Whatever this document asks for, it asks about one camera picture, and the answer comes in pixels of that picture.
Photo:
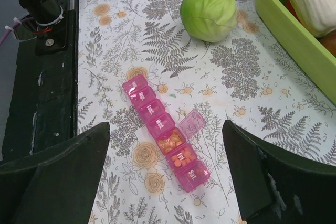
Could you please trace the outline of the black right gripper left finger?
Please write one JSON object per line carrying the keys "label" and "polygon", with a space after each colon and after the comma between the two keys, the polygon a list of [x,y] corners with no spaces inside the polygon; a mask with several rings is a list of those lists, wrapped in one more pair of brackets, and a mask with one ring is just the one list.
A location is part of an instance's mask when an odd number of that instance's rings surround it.
{"label": "black right gripper left finger", "polygon": [[109,141],[102,122],[1,165],[1,223],[88,223]]}

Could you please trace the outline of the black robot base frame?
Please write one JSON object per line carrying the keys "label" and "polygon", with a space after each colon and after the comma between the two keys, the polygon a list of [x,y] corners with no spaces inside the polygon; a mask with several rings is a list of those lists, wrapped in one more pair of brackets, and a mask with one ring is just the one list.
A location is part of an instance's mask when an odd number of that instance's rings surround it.
{"label": "black robot base frame", "polygon": [[34,38],[18,45],[2,164],[76,135],[79,0],[19,0]]}

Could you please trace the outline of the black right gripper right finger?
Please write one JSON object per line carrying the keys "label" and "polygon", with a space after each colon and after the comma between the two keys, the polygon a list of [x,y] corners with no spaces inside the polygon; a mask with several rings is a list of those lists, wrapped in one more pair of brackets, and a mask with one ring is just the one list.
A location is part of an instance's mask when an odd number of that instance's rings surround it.
{"label": "black right gripper right finger", "polygon": [[266,142],[231,120],[222,128],[247,223],[335,223],[335,167]]}

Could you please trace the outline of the pink weekly pill organizer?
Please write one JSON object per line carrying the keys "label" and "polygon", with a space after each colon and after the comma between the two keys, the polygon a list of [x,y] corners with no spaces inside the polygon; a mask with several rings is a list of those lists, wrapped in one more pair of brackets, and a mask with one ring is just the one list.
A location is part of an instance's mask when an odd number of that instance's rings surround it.
{"label": "pink weekly pill organizer", "polygon": [[177,124],[142,74],[122,87],[182,189],[189,193],[206,183],[210,172],[191,146],[191,139],[205,126],[203,116],[193,109]]}

